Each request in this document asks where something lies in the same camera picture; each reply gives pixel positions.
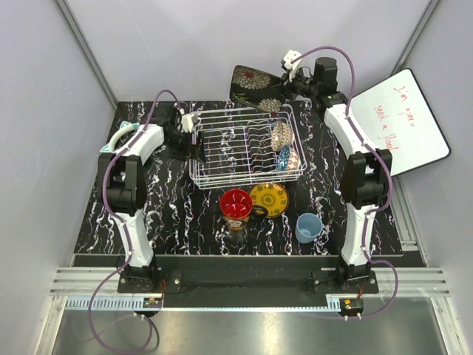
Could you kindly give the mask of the red interior mug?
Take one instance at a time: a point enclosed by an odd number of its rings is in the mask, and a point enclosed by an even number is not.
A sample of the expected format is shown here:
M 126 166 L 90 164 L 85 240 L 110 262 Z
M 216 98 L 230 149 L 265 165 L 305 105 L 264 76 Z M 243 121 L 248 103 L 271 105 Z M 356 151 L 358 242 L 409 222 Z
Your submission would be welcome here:
M 230 189 L 220 199 L 223 218 L 232 231 L 243 230 L 252 217 L 265 218 L 268 210 L 254 203 L 248 192 L 242 189 Z

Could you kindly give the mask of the black floral square plate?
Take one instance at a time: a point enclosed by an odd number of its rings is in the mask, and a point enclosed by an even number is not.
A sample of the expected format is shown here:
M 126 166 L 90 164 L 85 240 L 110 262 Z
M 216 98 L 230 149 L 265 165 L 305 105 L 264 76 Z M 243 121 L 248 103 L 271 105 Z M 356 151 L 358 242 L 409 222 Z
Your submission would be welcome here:
M 286 101 L 282 79 L 270 73 L 236 65 L 231 77 L 230 99 L 275 115 Z

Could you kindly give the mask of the yellow patterned plate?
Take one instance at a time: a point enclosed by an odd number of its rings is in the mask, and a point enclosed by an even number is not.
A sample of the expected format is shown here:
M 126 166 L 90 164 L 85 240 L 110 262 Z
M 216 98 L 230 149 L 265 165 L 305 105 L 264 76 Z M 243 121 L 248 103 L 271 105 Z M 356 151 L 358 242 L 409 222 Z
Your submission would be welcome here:
M 250 191 L 253 203 L 268 210 L 267 218 L 283 214 L 289 206 L 289 194 L 279 183 L 261 183 Z

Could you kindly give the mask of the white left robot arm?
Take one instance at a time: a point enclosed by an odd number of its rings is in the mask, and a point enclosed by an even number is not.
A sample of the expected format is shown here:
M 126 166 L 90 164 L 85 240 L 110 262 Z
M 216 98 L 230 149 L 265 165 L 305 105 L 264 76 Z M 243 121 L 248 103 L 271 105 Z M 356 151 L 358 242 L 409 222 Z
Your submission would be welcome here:
M 125 257 L 120 281 L 134 291 L 150 293 L 163 285 L 145 227 L 147 198 L 144 165 L 161 146 L 179 160 L 205 160 L 203 136 L 195 132 L 199 115 L 164 104 L 144 124 L 124 121 L 100 150 L 99 198 L 114 220 Z

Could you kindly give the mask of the white wire dish rack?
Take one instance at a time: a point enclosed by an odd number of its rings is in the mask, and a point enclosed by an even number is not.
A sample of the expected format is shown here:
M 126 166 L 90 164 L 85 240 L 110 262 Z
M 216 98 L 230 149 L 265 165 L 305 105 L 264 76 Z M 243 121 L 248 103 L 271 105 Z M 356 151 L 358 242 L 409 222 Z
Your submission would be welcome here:
M 196 115 L 193 141 L 202 138 L 205 162 L 190 162 L 189 176 L 200 189 L 295 181 L 307 168 L 299 128 L 289 104 L 283 105 L 274 117 L 251 107 L 205 110 Z M 272 150 L 270 141 L 278 122 L 287 124 L 293 132 L 290 148 L 299 162 L 292 170 L 277 169 L 279 153 Z

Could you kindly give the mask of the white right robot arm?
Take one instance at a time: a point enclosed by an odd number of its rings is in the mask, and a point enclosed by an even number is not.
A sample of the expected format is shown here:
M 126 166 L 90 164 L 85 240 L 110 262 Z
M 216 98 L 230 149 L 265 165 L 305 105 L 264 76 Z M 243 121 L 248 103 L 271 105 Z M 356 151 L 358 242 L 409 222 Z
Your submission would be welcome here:
M 347 227 L 338 266 L 331 280 L 344 293 L 352 293 L 370 280 L 370 241 L 376 213 L 391 199 L 392 154 L 368 138 L 351 110 L 353 97 L 338 90 L 337 62 L 316 59 L 314 73 L 305 76 L 302 54 L 290 50 L 282 59 L 282 84 L 286 92 L 311 100 L 313 108 L 335 135 L 347 162 L 340 191 L 347 205 Z

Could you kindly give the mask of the blue triangle patterned bowl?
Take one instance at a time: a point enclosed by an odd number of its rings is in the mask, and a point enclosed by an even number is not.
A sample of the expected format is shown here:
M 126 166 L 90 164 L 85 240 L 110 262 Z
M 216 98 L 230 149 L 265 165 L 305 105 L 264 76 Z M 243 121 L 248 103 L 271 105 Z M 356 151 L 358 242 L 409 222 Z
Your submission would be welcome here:
M 284 146 L 280 150 L 276 159 L 276 169 L 279 172 L 293 172 L 300 168 L 300 159 L 297 151 L 290 147 Z

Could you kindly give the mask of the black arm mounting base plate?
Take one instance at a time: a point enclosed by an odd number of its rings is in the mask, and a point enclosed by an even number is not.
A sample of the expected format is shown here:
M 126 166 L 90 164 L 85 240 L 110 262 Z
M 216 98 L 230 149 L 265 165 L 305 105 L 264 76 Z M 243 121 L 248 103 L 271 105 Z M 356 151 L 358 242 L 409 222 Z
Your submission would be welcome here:
M 163 285 L 156 291 L 134 291 L 120 279 L 120 293 L 164 291 L 169 308 L 315 308 L 328 294 L 376 294 L 376 275 L 347 291 L 331 280 L 337 257 L 316 256 L 159 256 Z

